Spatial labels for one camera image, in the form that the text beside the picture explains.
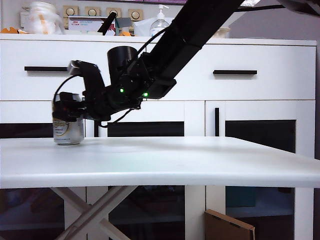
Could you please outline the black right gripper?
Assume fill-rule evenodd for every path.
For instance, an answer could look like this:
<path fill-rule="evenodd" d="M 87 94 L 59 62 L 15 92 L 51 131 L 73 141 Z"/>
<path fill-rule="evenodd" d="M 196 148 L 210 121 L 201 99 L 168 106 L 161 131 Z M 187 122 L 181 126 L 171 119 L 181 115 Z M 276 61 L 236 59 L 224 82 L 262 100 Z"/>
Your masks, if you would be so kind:
<path fill-rule="evenodd" d="M 88 120 L 109 121 L 110 107 L 105 98 L 106 89 L 99 68 L 93 63 L 83 63 L 82 77 L 85 103 L 79 94 L 62 91 L 58 94 L 59 101 L 53 103 L 52 117 L 65 122 L 76 122 L 83 116 Z"/>

